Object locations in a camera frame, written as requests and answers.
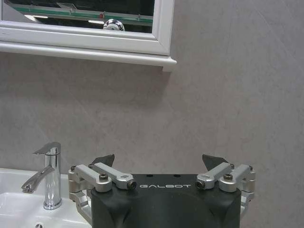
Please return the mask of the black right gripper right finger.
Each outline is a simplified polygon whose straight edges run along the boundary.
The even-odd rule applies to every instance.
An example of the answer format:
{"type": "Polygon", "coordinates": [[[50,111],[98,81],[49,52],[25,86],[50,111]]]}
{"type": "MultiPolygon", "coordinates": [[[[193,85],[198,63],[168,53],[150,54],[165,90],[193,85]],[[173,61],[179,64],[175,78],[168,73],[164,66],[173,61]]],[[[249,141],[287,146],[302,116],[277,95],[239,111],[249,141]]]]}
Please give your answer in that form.
{"type": "Polygon", "coordinates": [[[206,173],[197,175],[196,187],[199,190],[210,190],[218,184],[220,190],[233,193],[241,191],[240,218],[247,212],[249,202],[255,197],[256,172],[250,165],[241,164],[235,167],[222,157],[204,154],[202,160],[206,173]]]}

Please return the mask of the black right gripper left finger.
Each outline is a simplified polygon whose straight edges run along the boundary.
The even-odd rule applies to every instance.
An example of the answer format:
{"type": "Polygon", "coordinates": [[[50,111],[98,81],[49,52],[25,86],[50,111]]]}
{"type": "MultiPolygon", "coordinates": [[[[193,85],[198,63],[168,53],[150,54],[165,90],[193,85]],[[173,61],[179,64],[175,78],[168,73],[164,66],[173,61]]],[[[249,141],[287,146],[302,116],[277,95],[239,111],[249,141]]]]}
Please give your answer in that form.
{"type": "Polygon", "coordinates": [[[90,191],[105,193],[112,190],[113,185],[121,190],[136,189],[136,181],[132,174],[123,173],[112,167],[114,155],[97,157],[89,165],[71,166],[68,171],[69,198],[76,204],[78,213],[92,223],[90,191]]]}

